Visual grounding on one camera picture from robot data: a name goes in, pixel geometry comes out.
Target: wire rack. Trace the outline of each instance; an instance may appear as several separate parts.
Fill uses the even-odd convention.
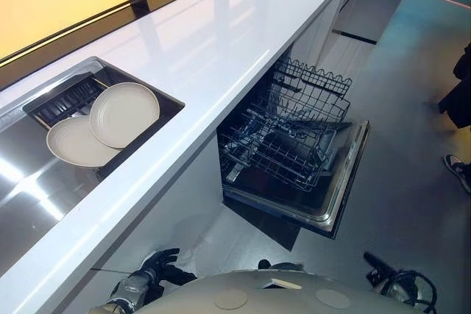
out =
[[[276,81],[284,82],[286,87],[292,87],[297,92],[318,88],[343,98],[352,84],[351,79],[344,79],[341,75],[308,66],[289,57],[277,60],[272,70]]]
[[[279,60],[238,123],[219,134],[222,167],[233,162],[227,178],[254,167],[310,191],[326,174],[330,145],[350,106],[342,98],[350,85],[350,79]]]

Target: white cabinet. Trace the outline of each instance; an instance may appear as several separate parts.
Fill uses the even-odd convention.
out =
[[[89,271],[56,313],[83,314],[102,304],[117,281],[139,268],[153,250],[179,247],[181,260],[192,254],[222,202],[215,135],[155,200],[93,267],[102,271]]]
[[[341,0],[330,0],[323,11],[296,39],[291,47],[290,57],[309,65],[317,65],[327,36],[339,13]]]

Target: sneaker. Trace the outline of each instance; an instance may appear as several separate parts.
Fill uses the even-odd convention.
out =
[[[471,194],[471,177],[469,175],[469,169],[470,167],[461,161],[457,156],[454,156],[452,154],[447,154],[446,156],[443,156],[443,162],[447,166],[447,168],[450,170],[451,173],[455,174],[461,184],[463,185],[463,188]]]

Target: sink basin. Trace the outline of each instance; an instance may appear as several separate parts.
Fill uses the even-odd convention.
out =
[[[101,168],[57,159],[46,145],[51,126],[87,115],[112,85],[137,82],[160,105],[160,118]],[[92,57],[0,110],[0,276],[104,178],[167,124],[184,104],[99,58]]]

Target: shoe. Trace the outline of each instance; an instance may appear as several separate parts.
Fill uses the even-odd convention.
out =
[[[267,259],[262,259],[258,262],[258,270],[267,270],[272,266]]]
[[[457,156],[454,156],[452,154],[447,154],[446,156],[443,156],[443,162],[450,170],[450,172],[455,174],[459,178],[466,192],[471,194],[471,176],[469,175],[470,167],[466,163],[461,161],[459,158],[457,158]]]

